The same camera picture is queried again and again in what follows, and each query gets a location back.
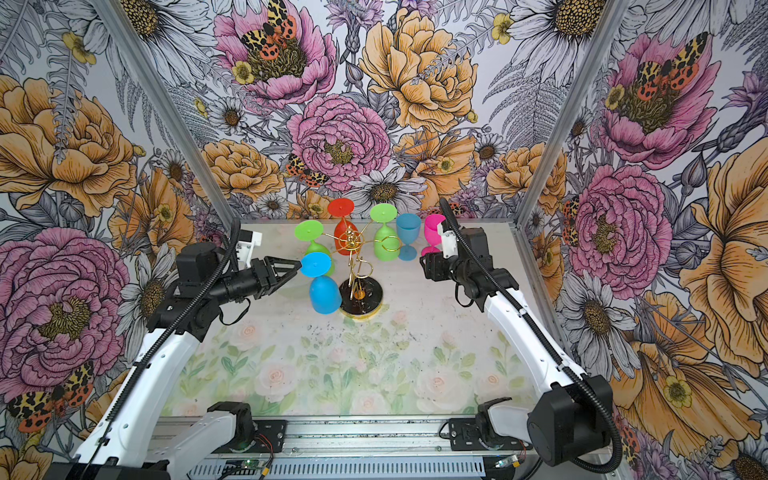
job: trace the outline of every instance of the perforated metal strip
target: perforated metal strip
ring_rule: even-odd
[[[225,460],[205,460],[193,468],[191,480],[216,480]],[[279,458],[267,478],[481,478],[482,457]],[[230,475],[232,480],[259,478],[259,472]]]

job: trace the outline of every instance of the pink peony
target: pink peony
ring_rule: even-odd
[[[574,270],[608,284],[617,298],[639,295],[667,261],[672,227],[659,181],[637,165],[603,165],[579,197]]]
[[[643,101],[637,96],[640,63],[653,61],[663,65],[675,58],[683,45],[672,45],[672,37],[663,44],[641,35],[619,61],[619,71],[608,76],[611,90],[605,99],[602,118],[593,124],[592,137],[608,151],[615,151],[627,162],[643,162],[651,170],[671,164],[700,137],[717,111],[706,108],[720,62],[710,65],[712,37],[707,38],[697,65],[699,71],[679,91],[659,88]]]
[[[346,192],[351,180],[389,163],[389,137],[379,114],[337,94],[315,98],[287,127],[293,154],[327,175],[331,190]]]
[[[296,38],[289,40],[272,61],[249,56],[248,48],[240,41],[249,31],[263,30],[268,8],[256,14],[249,7],[244,17],[232,12],[231,17],[219,15],[214,19],[216,48],[223,52],[219,65],[233,72],[233,85],[245,89],[246,100],[250,101],[246,107],[253,111],[303,103],[329,91],[336,80],[338,64],[331,34],[323,37],[306,7],[299,13],[293,3],[285,3],[288,15],[296,19]]]
[[[84,232],[49,228],[0,246],[0,394],[50,391],[88,361],[110,369],[123,349],[120,290],[128,269]]]

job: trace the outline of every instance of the floral table mat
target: floral table mat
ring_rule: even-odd
[[[307,243],[294,239],[293,227],[255,227],[264,238],[255,256],[300,259]],[[508,226],[484,227],[496,264],[504,263],[514,250]],[[332,241],[321,239],[328,247]],[[421,250],[426,242],[414,246]],[[316,313],[311,279],[299,274],[253,303],[239,323],[211,327],[163,414],[202,415],[223,400],[248,402],[254,415],[466,414],[503,396],[534,405],[514,347],[477,307],[457,304],[453,282],[425,280],[417,260],[379,262],[372,250],[365,245],[363,254],[384,290],[374,317],[356,322],[340,312]],[[341,282],[346,257],[333,259],[333,278]],[[466,300],[461,293],[460,299]],[[225,321],[243,306],[226,305]]]

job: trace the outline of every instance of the black round base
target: black round base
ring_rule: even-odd
[[[362,278],[355,281],[362,286],[362,291],[366,295],[360,300],[354,297],[350,299],[349,294],[352,287],[349,286],[349,282],[342,282],[339,286],[341,310],[352,318],[364,319],[374,314],[376,309],[381,306],[384,292],[381,284],[373,278]]]

